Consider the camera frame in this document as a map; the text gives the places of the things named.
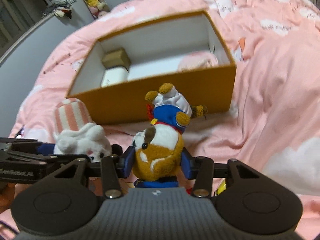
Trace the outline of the person's left hand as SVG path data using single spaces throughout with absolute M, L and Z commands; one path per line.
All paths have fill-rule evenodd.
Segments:
M 18 184 L 8 183 L 1 191 L 0 195 L 0 213 L 3 213 L 11 207 L 12 202 L 17 196 Z

